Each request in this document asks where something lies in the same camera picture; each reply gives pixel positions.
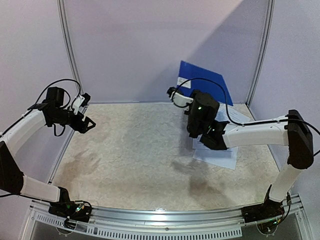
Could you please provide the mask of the blue file folder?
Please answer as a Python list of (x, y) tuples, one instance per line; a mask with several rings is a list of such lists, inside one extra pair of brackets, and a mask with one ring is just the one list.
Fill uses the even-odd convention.
[(186, 97), (191, 97), (194, 90), (200, 90), (203, 93), (209, 93), (218, 102), (227, 103), (233, 106), (228, 87), (221, 74), (201, 68), (191, 63), (181, 61), (179, 66), (177, 86), (186, 82), (179, 91)]

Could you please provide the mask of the printed paper sheet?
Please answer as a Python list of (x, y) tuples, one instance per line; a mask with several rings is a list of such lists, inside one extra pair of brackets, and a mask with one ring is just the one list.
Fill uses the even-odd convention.
[[(237, 123), (246, 123), (251, 120), (248, 116), (240, 113), (239, 111), (233, 109), (230, 106), (228, 106), (228, 114), (229, 114), (231, 120), (233, 120), (234, 122), (237, 122)], [(231, 122), (228, 115), (227, 115), (227, 110), (226, 110), (225, 104), (220, 105), (218, 112), (216, 114), (215, 120), (218, 122), (224, 122), (224, 121)]]

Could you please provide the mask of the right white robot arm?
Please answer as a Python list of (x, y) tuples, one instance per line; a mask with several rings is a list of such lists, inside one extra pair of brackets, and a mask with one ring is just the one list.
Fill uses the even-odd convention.
[(284, 200), (298, 176), (314, 162), (313, 136), (297, 110), (289, 110), (287, 115), (265, 121), (218, 121), (220, 103), (199, 90), (193, 93), (187, 107), (189, 136), (200, 138), (199, 141), (210, 150), (251, 145), (288, 147), (287, 162), (271, 184), (268, 200), (258, 208), (262, 218), (269, 218), (278, 210), (278, 203)]

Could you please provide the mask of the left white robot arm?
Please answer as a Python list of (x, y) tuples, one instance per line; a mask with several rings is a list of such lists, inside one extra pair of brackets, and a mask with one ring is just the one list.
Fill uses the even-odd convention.
[(8, 195), (20, 195), (26, 198), (55, 203), (55, 209), (63, 216), (74, 213), (74, 205), (62, 198), (67, 190), (49, 185), (25, 175), (15, 161), (19, 149), (43, 127), (56, 128), (69, 126), (80, 134), (85, 134), (96, 123), (81, 113), (87, 106), (90, 95), (79, 95), (71, 106), (64, 105), (65, 90), (49, 87), (41, 103), (35, 103), (11, 127), (0, 135), (0, 189)]

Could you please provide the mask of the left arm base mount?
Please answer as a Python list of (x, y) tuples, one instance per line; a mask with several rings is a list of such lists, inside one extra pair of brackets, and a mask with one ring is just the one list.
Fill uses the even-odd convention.
[(88, 223), (92, 209), (92, 205), (84, 200), (51, 202), (48, 213), (58, 217)]

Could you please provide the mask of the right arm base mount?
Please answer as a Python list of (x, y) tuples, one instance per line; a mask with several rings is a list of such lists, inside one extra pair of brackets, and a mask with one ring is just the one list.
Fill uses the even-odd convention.
[(273, 226), (283, 222), (289, 215), (291, 210), (291, 204), (287, 206), (287, 211), (283, 202), (274, 202), (267, 199), (263, 203), (244, 206), (241, 208), (241, 215), (245, 223), (253, 222), (271, 222)]

